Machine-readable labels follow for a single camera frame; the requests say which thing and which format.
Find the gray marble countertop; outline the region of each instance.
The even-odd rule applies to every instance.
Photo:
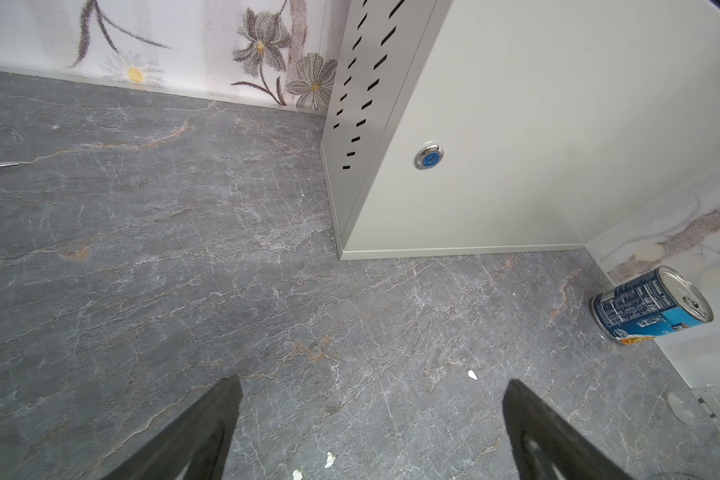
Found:
[[[0,73],[0,478],[100,477],[231,374],[226,478],[516,478],[510,378],[635,478],[720,478],[583,250],[339,262],[322,122]]]

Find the lock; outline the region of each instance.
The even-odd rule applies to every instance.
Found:
[[[443,159],[443,148],[440,145],[428,145],[416,155],[414,164],[420,170],[432,168]]]

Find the white cabinet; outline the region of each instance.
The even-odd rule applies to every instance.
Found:
[[[343,260],[579,248],[720,159],[720,10],[353,0],[321,155]]]

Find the white fragment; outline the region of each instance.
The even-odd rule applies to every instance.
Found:
[[[336,461],[336,456],[332,453],[328,452],[328,458],[326,459],[326,468],[330,468],[333,466],[333,463]]]

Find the blue can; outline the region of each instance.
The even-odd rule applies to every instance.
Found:
[[[595,323],[622,345],[709,323],[712,308],[691,282],[660,266],[590,300]]]

